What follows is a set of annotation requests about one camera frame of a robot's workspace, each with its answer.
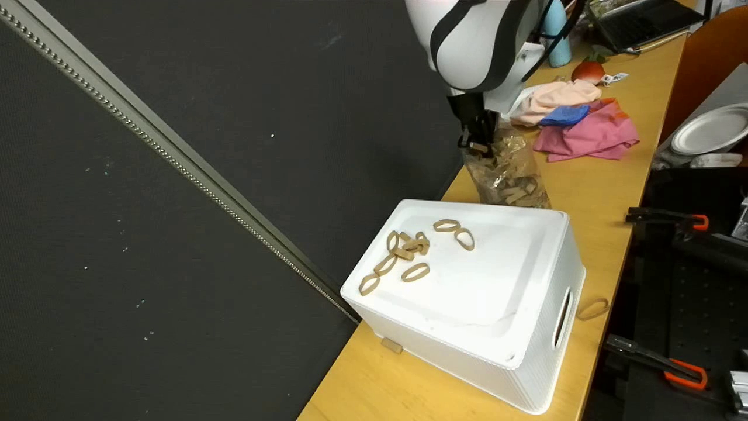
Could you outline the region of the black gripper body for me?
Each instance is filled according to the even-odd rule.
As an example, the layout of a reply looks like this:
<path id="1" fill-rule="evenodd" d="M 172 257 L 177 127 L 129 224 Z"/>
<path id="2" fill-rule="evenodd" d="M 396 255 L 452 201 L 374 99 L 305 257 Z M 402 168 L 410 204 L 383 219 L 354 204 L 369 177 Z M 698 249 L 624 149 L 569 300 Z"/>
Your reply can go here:
<path id="1" fill-rule="evenodd" d="M 472 154 L 490 158 L 498 114 L 484 108 L 484 97 L 457 93 L 449 99 L 449 108 L 459 122 L 457 146 Z"/>

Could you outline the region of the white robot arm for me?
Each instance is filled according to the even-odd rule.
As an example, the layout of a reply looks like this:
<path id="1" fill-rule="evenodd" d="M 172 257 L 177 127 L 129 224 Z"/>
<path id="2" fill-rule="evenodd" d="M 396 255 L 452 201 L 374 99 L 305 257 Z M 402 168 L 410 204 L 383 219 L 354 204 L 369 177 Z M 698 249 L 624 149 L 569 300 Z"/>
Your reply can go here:
<path id="1" fill-rule="evenodd" d="M 545 58 L 547 0 L 404 0 L 430 71 L 449 89 L 457 146 L 490 154 L 499 119 Z"/>

